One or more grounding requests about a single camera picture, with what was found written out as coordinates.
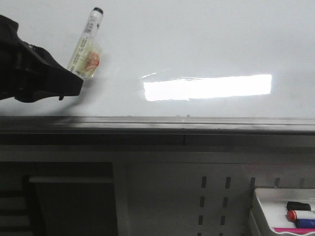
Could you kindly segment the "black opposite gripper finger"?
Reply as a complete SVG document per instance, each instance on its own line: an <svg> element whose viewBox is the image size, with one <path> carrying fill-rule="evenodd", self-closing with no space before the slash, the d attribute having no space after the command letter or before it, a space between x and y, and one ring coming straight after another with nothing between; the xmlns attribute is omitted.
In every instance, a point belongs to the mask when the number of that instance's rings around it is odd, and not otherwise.
<svg viewBox="0 0 315 236"><path fill-rule="evenodd" d="M0 98L24 103L78 96L83 80L58 64L51 54L18 36L19 24L0 17Z"/></svg>

